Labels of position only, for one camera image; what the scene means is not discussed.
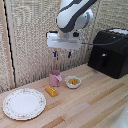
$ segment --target white plate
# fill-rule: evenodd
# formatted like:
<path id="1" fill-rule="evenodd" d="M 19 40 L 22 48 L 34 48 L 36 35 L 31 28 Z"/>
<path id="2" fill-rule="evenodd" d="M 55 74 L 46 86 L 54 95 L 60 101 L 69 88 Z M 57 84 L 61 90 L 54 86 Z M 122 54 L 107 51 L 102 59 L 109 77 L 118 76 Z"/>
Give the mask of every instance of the white plate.
<path id="1" fill-rule="evenodd" d="M 38 116 L 45 108 L 44 95 L 34 89 L 19 89 L 10 93 L 3 102 L 4 113 L 16 120 L 27 120 Z"/>

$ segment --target black appliance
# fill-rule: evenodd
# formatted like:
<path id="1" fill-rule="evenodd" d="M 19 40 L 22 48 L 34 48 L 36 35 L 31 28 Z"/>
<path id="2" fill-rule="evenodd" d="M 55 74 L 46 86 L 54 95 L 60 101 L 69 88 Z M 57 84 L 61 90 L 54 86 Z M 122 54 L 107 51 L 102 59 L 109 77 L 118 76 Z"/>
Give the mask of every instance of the black appliance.
<path id="1" fill-rule="evenodd" d="M 121 40 L 111 45 L 93 46 L 88 66 L 115 79 L 118 79 L 127 74 L 127 30 L 111 29 L 99 31 L 96 38 L 93 41 L 93 44 L 107 44 L 119 39 Z"/>

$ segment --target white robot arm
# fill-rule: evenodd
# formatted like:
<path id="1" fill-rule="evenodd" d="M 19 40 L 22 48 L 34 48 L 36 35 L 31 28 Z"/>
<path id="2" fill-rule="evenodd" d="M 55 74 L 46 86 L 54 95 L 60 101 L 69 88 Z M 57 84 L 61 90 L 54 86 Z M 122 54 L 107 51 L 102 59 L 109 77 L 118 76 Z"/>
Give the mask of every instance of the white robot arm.
<path id="1" fill-rule="evenodd" d="M 63 33 L 73 29 L 82 29 L 90 24 L 93 18 L 87 9 L 98 0 L 62 0 L 57 25 Z"/>
<path id="2" fill-rule="evenodd" d="M 59 32 L 47 33 L 48 47 L 76 49 L 82 44 L 79 29 L 87 27 L 93 20 L 92 10 L 87 10 L 99 0 L 62 0 L 57 16 Z"/>

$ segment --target small pink cup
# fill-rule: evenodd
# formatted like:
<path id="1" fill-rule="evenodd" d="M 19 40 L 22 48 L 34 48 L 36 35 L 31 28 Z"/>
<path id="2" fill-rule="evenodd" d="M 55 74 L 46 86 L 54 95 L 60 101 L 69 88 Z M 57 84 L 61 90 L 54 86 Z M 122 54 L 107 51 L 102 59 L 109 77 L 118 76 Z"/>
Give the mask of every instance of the small pink cup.
<path id="1" fill-rule="evenodd" d="M 59 70 L 51 70 L 49 75 L 49 84 L 53 87 L 60 85 L 62 77 Z"/>

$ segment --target wooden table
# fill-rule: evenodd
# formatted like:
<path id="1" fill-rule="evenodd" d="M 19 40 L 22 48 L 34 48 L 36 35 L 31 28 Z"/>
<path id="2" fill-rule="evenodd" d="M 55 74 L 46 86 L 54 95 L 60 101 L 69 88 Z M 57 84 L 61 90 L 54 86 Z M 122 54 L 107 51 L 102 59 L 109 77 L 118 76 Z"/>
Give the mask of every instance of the wooden table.
<path id="1" fill-rule="evenodd" d="M 49 78 L 20 87 L 42 92 L 47 101 L 45 110 L 28 121 L 10 119 L 2 109 L 5 97 L 20 88 L 0 94 L 0 128 L 109 128 L 128 101 L 128 75 L 116 80 L 87 65 L 61 74 L 61 86 L 55 88 L 59 95 L 54 98 L 45 92 Z M 82 80 L 79 88 L 66 86 L 64 78 L 69 75 Z"/>

